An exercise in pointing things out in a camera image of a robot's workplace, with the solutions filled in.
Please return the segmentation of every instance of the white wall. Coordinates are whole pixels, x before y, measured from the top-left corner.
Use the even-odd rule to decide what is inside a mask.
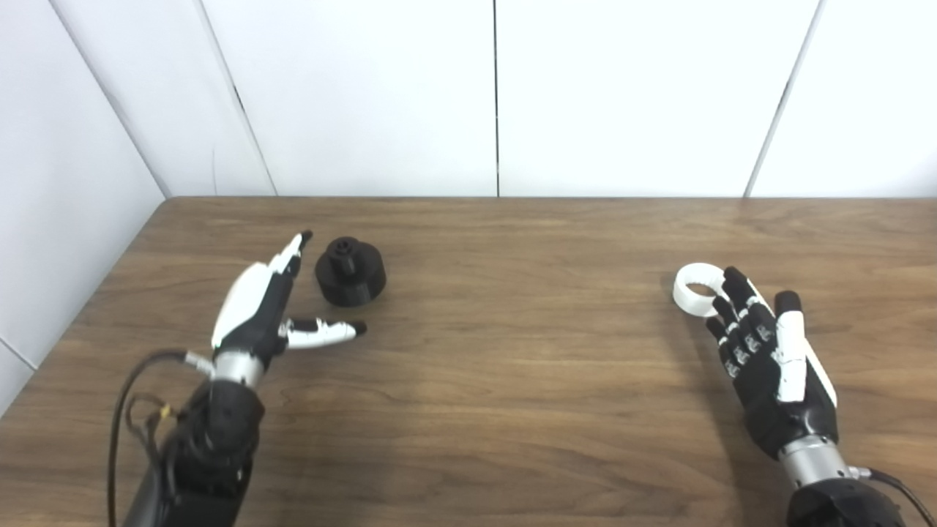
[[[816,0],[498,0],[501,195],[741,196]]]
[[[206,0],[281,194],[494,196],[490,0]]]
[[[937,3],[826,3],[752,195],[937,196]]]
[[[170,195],[272,194],[194,0],[51,0]]]
[[[0,2],[0,79],[6,408],[163,195],[48,3]]]

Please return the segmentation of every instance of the black cylindrical object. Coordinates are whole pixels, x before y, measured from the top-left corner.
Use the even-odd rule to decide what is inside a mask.
[[[341,308],[362,306],[377,298],[387,284],[380,252],[350,236],[336,238],[316,262],[322,295]]]

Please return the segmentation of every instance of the white ring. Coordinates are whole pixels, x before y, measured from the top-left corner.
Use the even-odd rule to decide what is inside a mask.
[[[677,271],[674,279],[674,302],[681,309],[696,317],[714,317],[716,310],[712,307],[715,296],[705,296],[694,293],[688,285],[695,283],[705,285],[719,296],[725,296],[722,291],[722,270],[711,263],[689,263]]]

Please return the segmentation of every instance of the wire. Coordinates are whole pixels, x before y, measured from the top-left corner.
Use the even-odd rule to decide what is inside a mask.
[[[924,517],[924,522],[928,524],[928,527],[937,527],[937,521],[934,521],[934,517],[930,515],[928,509],[924,506],[923,503],[921,503],[921,500],[918,499],[913,492],[911,492],[911,489],[908,489],[905,484],[901,483],[901,480],[893,475],[889,475],[875,469],[869,469],[869,472],[869,479],[872,481],[885,483],[886,485],[890,485],[895,489],[900,490],[901,493],[904,494],[904,497],[908,498],[908,501],[915,506],[917,512],[921,513],[921,516]]]
[[[158,410],[151,412],[146,417],[142,426],[133,422],[133,408],[140,400],[145,400],[158,408]],[[163,399],[151,394],[133,394],[124,410],[124,422],[126,423],[127,429],[140,441],[140,445],[146,452],[150,464],[154,467],[160,466],[159,449],[156,446],[156,429],[159,428],[159,424],[163,419],[171,415],[175,416],[175,411],[172,407]]]
[[[130,373],[127,375],[126,380],[124,380],[124,385],[121,386],[120,395],[117,397],[117,404],[114,406],[113,418],[111,420],[111,444],[108,447],[108,525],[110,527],[117,527],[117,510],[116,510],[116,495],[117,495],[117,445],[118,440],[120,439],[120,420],[121,416],[124,413],[124,405],[126,403],[127,394],[130,393],[130,388],[136,382],[137,378],[149,367],[153,366],[157,362],[164,361],[174,361],[174,362],[185,362],[187,351],[185,350],[160,350],[153,352],[147,355],[140,363],[135,366]]]

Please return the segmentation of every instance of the robotic arm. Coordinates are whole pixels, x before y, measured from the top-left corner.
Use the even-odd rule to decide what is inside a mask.
[[[139,433],[151,466],[123,523],[126,527],[231,527],[245,497],[260,440],[264,408],[255,390],[274,357],[288,349],[355,339],[366,331],[360,322],[283,320],[303,248],[311,237],[311,232],[297,234],[269,263],[253,263],[234,281],[218,314],[211,360],[187,352],[151,356],[184,362],[208,378],[181,411],[164,406],[148,419],[149,433]],[[115,410],[118,426],[129,387],[147,364],[144,361],[135,369],[125,384]],[[168,414],[175,414],[177,424],[157,448],[152,444],[153,433]],[[131,425],[129,411],[126,421]],[[116,525],[115,459],[112,431],[111,526]]]
[[[902,527],[898,508],[861,479],[896,485],[924,515],[933,518],[898,480],[849,466],[837,448],[836,392],[804,336],[800,298],[775,296],[772,312],[738,269],[724,271],[706,327],[744,410],[755,444],[781,462],[794,495],[790,527]]]

